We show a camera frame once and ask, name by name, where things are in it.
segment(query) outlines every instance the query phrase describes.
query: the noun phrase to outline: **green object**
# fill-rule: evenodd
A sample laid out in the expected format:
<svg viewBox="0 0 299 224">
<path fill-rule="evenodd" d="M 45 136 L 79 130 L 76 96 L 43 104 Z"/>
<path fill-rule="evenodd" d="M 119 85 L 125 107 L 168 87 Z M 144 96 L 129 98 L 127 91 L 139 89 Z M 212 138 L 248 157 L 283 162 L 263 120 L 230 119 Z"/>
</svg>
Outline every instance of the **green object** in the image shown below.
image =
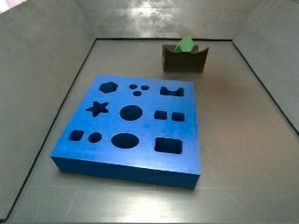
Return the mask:
<svg viewBox="0 0 299 224">
<path fill-rule="evenodd" d="M 174 48 L 178 53 L 190 53 L 194 48 L 194 42 L 191 38 L 183 38 L 179 45 Z"/>
</svg>

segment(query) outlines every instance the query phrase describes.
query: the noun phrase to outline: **shape sorter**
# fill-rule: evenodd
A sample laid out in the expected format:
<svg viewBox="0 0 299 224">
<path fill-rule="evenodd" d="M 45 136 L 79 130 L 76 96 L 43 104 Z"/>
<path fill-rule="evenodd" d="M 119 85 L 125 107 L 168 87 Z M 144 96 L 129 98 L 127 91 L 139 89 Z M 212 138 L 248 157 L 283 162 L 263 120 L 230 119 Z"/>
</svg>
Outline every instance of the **shape sorter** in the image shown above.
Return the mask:
<svg viewBox="0 0 299 224">
<path fill-rule="evenodd" d="M 192 83 L 99 75 L 51 158 L 61 172 L 194 188 L 202 163 Z"/>
</svg>

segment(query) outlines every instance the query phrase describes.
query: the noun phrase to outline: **gray floor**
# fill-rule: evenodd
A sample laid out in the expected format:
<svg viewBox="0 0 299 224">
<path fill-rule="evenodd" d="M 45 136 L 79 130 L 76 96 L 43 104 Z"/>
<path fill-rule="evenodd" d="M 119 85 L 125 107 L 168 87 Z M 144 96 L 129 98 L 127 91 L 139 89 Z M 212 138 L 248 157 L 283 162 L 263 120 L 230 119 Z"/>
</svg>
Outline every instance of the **gray floor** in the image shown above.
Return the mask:
<svg viewBox="0 0 299 224">
<path fill-rule="evenodd" d="M 8 222 L 298 222 L 299 136 L 231 42 L 204 73 L 164 73 L 161 45 L 100 40 L 64 103 Z M 192 81 L 203 174 L 194 191 L 60 173 L 49 153 L 96 74 Z"/>
</svg>

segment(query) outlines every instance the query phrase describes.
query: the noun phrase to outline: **oval hole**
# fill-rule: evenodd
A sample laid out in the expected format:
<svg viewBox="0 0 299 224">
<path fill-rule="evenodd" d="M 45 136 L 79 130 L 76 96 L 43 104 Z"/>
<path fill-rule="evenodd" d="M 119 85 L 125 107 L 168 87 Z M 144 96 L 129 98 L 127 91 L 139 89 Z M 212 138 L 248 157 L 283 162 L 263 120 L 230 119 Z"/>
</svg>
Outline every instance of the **oval hole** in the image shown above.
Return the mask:
<svg viewBox="0 0 299 224">
<path fill-rule="evenodd" d="M 140 96 L 141 95 L 141 92 L 140 91 L 135 91 L 133 92 L 133 96 Z"/>
<path fill-rule="evenodd" d="M 100 139 L 101 139 L 101 135 L 97 132 L 92 133 L 88 136 L 88 141 L 93 144 L 97 143 L 100 141 Z"/>
<path fill-rule="evenodd" d="M 149 87 L 148 87 L 148 86 L 141 86 L 141 89 L 143 89 L 143 90 L 148 90 Z"/>
<path fill-rule="evenodd" d="M 121 133 L 112 137 L 111 142 L 120 149 L 131 149 L 137 146 L 139 139 L 132 134 Z"/>
<path fill-rule="evenodd" d="M 129 85 L 131 89 L 136 89 L 136 84 Z"/>
</svg>

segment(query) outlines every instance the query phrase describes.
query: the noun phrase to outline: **square hole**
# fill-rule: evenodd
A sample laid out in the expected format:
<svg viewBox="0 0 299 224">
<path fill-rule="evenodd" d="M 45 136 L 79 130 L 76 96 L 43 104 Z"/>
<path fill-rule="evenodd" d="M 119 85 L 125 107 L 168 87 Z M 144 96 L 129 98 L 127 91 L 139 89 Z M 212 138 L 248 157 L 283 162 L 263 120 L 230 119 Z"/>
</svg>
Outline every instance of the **square hole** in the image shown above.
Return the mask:
<svg viewBox="0 0 299 224">
<path fill-rule="evenodd" d="M 180 139 L 172 139 L 166 137 L 157 137 L 155 139 L 155 151 L 182 154 L 183 153 L 183 141 Z"/>
<path fill-rule="evenodd" d="M 184 122 L 184 113 L 172 113 L 172 120 L 176 122 Z"/>
<path fill-rule="evenodd" d="M 167 112 L 161 111 L 161 110 L 156 110 L 153 112 L 153 118 L 160 119 L 160 120 L 166 120 L 167 119 Z"/>
<path fill-rule="evenodd" d="M 81 139 L 84 135 L 84 131 L 83 130 L 73 130 L 71 133 L 69 133 L 69 140 L 71 141 L 79 141 Z"/>
</svg>

